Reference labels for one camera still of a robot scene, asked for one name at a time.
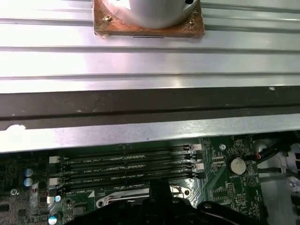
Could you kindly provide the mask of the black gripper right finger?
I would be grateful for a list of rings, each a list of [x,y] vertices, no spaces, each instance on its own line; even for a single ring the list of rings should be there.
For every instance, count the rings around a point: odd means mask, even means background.
[[[160,205],[165,225],[264,225],[265,223],[221,204],[204,201],[196,207],[173,197],[168,180],[160,180]]]

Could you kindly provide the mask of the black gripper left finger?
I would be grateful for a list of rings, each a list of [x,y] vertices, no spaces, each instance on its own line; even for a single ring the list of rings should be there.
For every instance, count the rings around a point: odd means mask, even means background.
[[[158,216],[160,180],[150,181],[149,197],[141,204],[119,200],[98,210],[79,216],[71,225],[148,225],[150,218]]]

